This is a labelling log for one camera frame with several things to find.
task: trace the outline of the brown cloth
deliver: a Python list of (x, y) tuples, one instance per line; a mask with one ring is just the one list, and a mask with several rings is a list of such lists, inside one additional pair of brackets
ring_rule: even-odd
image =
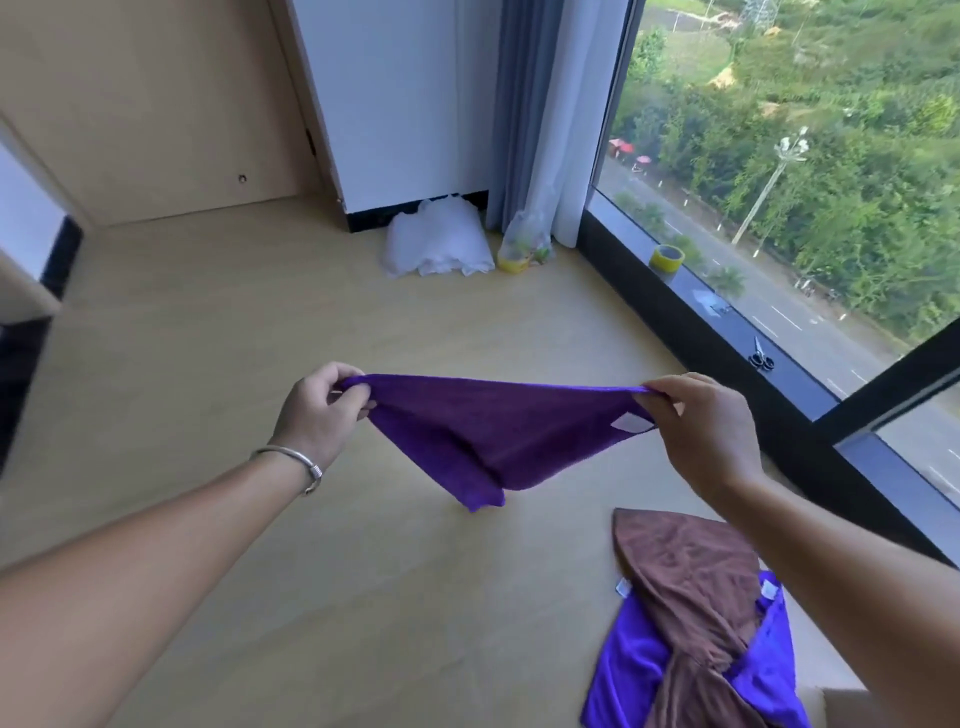
[(665, 511), (613, 511), (613, 543), (673, 654), (646, 728), (763, 728), (723, 672), (759, 626), (759, 560), (732, 526)]

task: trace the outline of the yellow tape roll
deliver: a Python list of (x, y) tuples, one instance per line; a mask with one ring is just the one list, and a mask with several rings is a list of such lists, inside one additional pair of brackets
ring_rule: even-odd
[(684, 251), (672, 245), (658, 245), (650, 257), (650, 267), (664, 273), (676, 273), (684, 264)]

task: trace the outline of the road lane marking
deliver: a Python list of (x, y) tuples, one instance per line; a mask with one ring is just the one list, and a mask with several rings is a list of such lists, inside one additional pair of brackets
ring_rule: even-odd
[(779, 339), (779, 338), (780, 338), (779, 336), (777, 336), (777, 332), (776, 332), (776, 331), (774, 331), (772, 328), (768, 327), (766, 324), (764, 324), (762, 321), (760, 321), (756, 316), (754, 316), (753, 319), (754, 319), (754, 321), (756, 321), (758, 324), (760, 324), (762, 327), (764, 327), (764, 328), (766, 328), (768, 331), (770, 331), (770, 333), (773, 334), (773, 337), (774, 337), (775, 339)]
[(955, 492), (960, 493), (960, 489), (958, 489), (955, 485), (953, 485), (953, 483), (951, 483), (949, 480), (947, 480), (942, 473), (940, 473), (940, 472), (937, 471), (936, 468), (934, 468), (932, 465), (928, 465), (927, 467), (929, 468), (929, 470), (930, 470), (931, 473), (933, 473), (934, 475), (936, 475), (937, 477), (939, 477), (941, 480), (943, 480), (943, 481), (944, 481), (950, 488), (952, 488)]
[(844, 392), (842, 389), (840, 389), (840, 387), (837, 386), (837, 383), (836, 383), (835, 381), (833, 381), (833, 379), (828, 379), (828, 380), (827, 380), (827, 384), (829, 384), (831, 387), (833, 387), (833, 389), (835, 389), (837, 392), (839, 392), (840, 394), (842, 394), (844, 397), (847, 395), (846, 392)]
[[(785, 313), (783, 313), (783, 311), (781, 311), (779, 308), (777, 308), (777, 307), (774, 306), (774, 305), (772, 305), (772, 306), (770, 306), (770, 307), (773, 308), (775, 311), (777, 311), (777, 313), (779, 313), (779, 315), (782, 316), (784, 319), (786, 319), (787, 321), (790, 321), (790, 317), (787, 316)], [(799, 326), (797, 326), (796, 324), (794, 324), (792, 321), (790, 321), (790, 325), (793, 326), (793, 328), (795, 328), (797, 331), (803, 331), (802, 328), (800, 328)]]

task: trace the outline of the silver bracelet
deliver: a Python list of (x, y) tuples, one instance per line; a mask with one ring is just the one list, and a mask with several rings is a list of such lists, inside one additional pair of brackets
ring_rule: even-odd
[(320, 479), (324, 477), (324, 471), (320, 469), (320, 466), (318, 466), (315, 462), (313, 462), (313, 460), (308, 458), (302, 452), (297, 452), (294, 449), (285, 448), (280, 445), (264, 445), (262, 448), (257, 448), (254, 450), (253, 454), (250, 456), (250, 459), (253, 460), (254, 457), (259, 455), (261, 452), (282, 452), (284, 455), (292, 457), (294, 460), (299, 460), (303, 464), (313, 480), (309, 485), (307, 485), (306, 488), (303, 489), (303, 492), (301, 493), (302, 496), (309, 496), (311, 493), (317, 490), (317, 486), (320, 485)]

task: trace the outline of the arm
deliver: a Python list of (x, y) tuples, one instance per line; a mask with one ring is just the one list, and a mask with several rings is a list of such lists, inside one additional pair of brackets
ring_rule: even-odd
[(670, 462), (753, 543), (874, 696), (904, 725), (960, 712), (960, 574), (846, 522), (768, 478), (746, 400), (708, 376), (637, 398)]
[[(328, 364), (294, 387), (271, 443), (326, 470), (370, 388), (327, 404), (362, 374)], [(206, 485), (59, 546), (0, 576), (4, 723), (97, 726), (160, 656), (248, 546), (306, 487), (305, 467), (276, 452)]]

